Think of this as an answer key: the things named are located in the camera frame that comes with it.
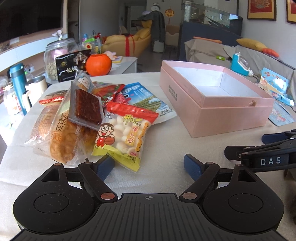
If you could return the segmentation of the yellow wangzai biscuit bag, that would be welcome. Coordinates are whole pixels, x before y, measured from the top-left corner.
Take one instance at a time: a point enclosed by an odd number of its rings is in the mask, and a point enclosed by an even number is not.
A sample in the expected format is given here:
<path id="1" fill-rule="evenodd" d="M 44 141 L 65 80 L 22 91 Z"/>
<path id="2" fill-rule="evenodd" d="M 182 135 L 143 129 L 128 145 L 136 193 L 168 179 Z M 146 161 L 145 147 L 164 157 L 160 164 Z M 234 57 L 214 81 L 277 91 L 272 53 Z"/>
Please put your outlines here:
<path id="1" fill-rule="evenodd" d="M 108 154 L 121 166 L 137 172 L 145 135 L 158 115 L 145 108 L 109 102 L 91 155 Z"/>

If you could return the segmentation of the long cheese bread packet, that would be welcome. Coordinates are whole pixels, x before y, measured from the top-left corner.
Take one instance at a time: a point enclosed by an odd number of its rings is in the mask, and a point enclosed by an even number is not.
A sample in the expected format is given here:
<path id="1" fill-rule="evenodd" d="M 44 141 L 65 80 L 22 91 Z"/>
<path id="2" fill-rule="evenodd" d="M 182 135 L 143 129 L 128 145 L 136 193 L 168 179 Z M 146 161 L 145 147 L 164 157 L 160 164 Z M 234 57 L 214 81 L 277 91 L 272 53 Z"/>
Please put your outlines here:
<path id="1" fill-rule="evenodd" d="M 71 90 L 68 89 L 50 128 L 50 156 L 56 162 L 67 164 L 76 155 L 79 127 L 69 121 Z"/>

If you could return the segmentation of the dried meat clear packet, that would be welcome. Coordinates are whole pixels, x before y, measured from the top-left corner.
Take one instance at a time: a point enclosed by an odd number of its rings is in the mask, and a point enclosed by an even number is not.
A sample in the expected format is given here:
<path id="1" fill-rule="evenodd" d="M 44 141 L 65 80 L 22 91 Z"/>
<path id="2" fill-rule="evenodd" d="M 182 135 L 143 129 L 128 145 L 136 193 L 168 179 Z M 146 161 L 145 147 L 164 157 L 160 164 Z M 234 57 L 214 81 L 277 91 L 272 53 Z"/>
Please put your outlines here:
<path id="1" fill-rule="evenodd" d="M 101 98 L 71 83 L 69 121 L 98 131 L 102 120 Z"/>

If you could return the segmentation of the round toast bread packet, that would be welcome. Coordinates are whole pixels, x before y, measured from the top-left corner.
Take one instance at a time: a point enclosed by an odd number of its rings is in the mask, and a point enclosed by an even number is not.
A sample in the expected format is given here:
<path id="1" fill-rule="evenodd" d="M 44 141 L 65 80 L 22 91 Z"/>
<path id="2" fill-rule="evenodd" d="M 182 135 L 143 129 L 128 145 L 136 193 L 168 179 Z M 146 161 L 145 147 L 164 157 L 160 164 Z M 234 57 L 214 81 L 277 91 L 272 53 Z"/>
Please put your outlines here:
<path id="1" fill-rule="evenodd" d="M 35 121 L 29 138 L 24 143 L 25 146 L 35 146 L 45 140 L 46 136 L 49 134 L 51 124 L 55 118 L 59 106 L 60 102 L 47 104 L 44 106 L 43 110 Z"/>

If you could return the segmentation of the red chicken leg packet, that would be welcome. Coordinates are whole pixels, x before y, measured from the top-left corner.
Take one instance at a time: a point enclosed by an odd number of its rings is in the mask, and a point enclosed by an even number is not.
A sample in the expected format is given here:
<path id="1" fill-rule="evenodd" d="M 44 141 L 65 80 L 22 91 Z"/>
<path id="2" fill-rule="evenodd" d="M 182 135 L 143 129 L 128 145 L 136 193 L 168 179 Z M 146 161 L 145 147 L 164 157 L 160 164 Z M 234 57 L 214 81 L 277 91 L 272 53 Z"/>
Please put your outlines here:
<path id="1" fill-rule="evenodd" d="M 124 84 L 103 83 L 98 81 L 92 82 L 94 88 L 92 94 L 101 98 L 102 107 L 104 108 L 108 102 L 114 101 L 125 87 Z"/>

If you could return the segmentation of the red-ended cracker packet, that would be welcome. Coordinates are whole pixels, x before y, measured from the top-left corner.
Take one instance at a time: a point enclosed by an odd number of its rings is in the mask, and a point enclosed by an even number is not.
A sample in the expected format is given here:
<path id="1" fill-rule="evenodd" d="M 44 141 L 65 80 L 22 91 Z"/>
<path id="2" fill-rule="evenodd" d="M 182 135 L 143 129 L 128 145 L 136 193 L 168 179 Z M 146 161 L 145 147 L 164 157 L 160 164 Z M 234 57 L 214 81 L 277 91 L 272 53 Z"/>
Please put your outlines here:
<path id="1" fill-rule="evenodd" d="M 59 90 L 59 91 L 55 91 L 50 94 L 47 94 L 44 98 L 39 100 L 39 104 L 46 105 L 46 104 L 61 102 L 64 99 L 66 93 L 67 93 L 67 90 Z"/>

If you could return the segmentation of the blue seaweed biscuit bag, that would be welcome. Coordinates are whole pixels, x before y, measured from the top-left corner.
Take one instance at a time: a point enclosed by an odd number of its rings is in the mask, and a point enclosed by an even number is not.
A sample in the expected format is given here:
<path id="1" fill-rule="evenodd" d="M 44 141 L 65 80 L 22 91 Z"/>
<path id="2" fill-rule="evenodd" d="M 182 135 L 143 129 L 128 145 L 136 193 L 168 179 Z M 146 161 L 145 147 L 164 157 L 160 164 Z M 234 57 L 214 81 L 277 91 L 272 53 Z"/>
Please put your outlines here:
<path id="1" fill-rule="evenodd" d="M 158 113 L 154 124 L 163 123 L 177 116 L 173 109 L 139 82 L 126 85 L 121 93 L 128 104 Z"/>

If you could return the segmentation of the small chocolate snack packet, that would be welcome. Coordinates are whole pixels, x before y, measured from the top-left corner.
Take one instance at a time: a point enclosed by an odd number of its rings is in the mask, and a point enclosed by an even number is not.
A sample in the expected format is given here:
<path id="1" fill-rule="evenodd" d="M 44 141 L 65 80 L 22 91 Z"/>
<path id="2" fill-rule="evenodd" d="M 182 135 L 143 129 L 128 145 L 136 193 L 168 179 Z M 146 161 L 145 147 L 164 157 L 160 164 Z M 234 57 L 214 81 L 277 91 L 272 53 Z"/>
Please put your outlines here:
<path id="1" fill-rule="evenodd" d="M 88 93 L 92 93 L 92 90 L 94 89 L 94 84 L 91 81 L 89 75 L 83 70 L 76 71 L 74 84 L 80 89 L 87 91 Z"/>

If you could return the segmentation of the pink gift box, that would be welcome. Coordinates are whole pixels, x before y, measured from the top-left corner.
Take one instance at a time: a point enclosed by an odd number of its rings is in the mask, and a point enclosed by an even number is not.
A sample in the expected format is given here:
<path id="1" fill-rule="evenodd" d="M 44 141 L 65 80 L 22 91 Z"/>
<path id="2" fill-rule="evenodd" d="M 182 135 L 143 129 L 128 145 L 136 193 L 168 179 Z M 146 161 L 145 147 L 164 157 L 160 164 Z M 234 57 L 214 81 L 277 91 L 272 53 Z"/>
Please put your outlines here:
<path id="1" fill-rule="evenodd" d="M 274 99 L 217 65 L 163 61 L 159 85 L 193 138 L 264 126 Z"/>

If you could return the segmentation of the yellow cushion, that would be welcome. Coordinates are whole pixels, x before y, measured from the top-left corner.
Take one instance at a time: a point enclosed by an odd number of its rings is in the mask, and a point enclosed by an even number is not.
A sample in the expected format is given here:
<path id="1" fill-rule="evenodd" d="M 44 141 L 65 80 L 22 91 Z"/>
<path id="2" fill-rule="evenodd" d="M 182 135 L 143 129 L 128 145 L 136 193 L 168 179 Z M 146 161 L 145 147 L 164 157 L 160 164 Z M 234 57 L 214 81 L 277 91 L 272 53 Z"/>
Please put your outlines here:
<path id="1" fill-rule="evenodd" d="M 240 39 L 237 39 L 236 41 L 238 44 L 240 44 L 245 48 L 253 49 L 259 52 L 262 52 L 263 49 L 267 49 L 266 45 L 264 45 L 263 43 L 257 40 L 253 40 L 249 38 L 240 38 Z"/>

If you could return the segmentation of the cream mug with lid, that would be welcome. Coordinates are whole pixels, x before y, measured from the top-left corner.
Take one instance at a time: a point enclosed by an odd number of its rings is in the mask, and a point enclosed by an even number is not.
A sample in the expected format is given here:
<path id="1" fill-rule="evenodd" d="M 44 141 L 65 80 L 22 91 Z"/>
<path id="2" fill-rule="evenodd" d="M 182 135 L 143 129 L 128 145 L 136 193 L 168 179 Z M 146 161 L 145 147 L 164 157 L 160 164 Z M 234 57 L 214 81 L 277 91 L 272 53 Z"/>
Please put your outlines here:
<path id="1" fill-rule="evenodd" d="M 26 92 L 23 94 L 23 100 L 26 98 L 30 107 L 32 107 L 48 88 L 46 77 L 40 75 L 32 78 L 27 81 L 25 88 Z"/>

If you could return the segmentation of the grey covered sofa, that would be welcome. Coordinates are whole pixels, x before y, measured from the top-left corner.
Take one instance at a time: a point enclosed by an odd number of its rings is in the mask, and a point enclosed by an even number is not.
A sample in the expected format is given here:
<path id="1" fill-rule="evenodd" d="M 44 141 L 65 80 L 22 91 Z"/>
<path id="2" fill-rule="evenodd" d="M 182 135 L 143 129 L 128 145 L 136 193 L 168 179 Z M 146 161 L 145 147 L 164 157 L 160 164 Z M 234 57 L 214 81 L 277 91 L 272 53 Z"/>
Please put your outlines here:
<path id="1" fill-rule="evenodd" d="M 244 58 L 255 76 L 259 76 L 263 68 L 268 68 L 287 78 L 290 86 L 287 93 L 295 98 L 295 68 L 267 54 L 237 45 L 235 47 L 218 44 L 201 39 L 191 39 L 184 43 L 186 60 L 223 66 L 230 68 L 232 57 L 239 53 Z"/>

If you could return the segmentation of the orange pumpkin bucket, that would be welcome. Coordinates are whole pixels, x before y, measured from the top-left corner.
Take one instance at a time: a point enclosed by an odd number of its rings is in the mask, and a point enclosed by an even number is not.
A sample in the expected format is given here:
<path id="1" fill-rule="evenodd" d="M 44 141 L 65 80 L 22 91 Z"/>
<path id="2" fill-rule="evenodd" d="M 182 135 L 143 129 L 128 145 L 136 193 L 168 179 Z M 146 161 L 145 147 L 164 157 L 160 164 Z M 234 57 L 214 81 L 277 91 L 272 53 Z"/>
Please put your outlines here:
<path id="1" fill-rule="evenodd" d="M 93 54 L 86 61 L 86 71 L 91 76 L 107 75 L 111 71 L 112 61 L 106 54 Z"/>

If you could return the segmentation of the glass fish tank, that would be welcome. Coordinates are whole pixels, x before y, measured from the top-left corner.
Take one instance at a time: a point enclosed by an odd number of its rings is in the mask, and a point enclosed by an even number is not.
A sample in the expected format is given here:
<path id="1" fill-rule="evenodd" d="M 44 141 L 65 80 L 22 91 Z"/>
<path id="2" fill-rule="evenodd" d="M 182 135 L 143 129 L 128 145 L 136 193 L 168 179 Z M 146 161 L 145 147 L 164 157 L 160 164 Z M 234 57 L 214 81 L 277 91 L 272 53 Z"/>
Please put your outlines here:
<path id="1" fill-rule="evenodd" d="M 182 1 L 184 22 L 232 28 L 242 23 L 238 1 Z"/>

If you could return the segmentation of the dark coat on stand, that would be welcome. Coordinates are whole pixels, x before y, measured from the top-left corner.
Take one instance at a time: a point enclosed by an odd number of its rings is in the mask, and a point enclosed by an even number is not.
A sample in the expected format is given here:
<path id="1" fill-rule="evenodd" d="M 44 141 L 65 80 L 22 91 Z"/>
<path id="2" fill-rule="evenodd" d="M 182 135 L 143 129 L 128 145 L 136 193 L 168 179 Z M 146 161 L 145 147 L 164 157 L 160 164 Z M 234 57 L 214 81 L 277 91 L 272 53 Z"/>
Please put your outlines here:
<path id="1" fill-rule="evenodd" d="M 163 13 L 159 3 L 153 3 L 151 7 L 151 12 L 142 17 L 143 21 L 152 21 L 151 25 L 151 35 L 152 41 L 159 41 L 160 43 L 165 42 L 166 37 L 166 24 Z"/>

